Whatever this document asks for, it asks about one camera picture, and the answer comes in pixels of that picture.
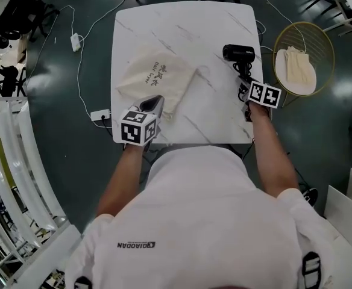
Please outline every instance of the marble table top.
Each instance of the marble table top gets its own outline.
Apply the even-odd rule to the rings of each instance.
[[[243,103],[237,98],[237,72],[222,57],[226,44],[252,46],[256,58],[251,76],[263,82],[256,21],[249,5],[186,1],[117,12],[111,75],[115,142],[121,142],[118,119],[133,103],[115,87],[143,43],[169,50],[197,68],[173,118],[162,119],[154,143],[251,142],[253,126],[245,121]]]

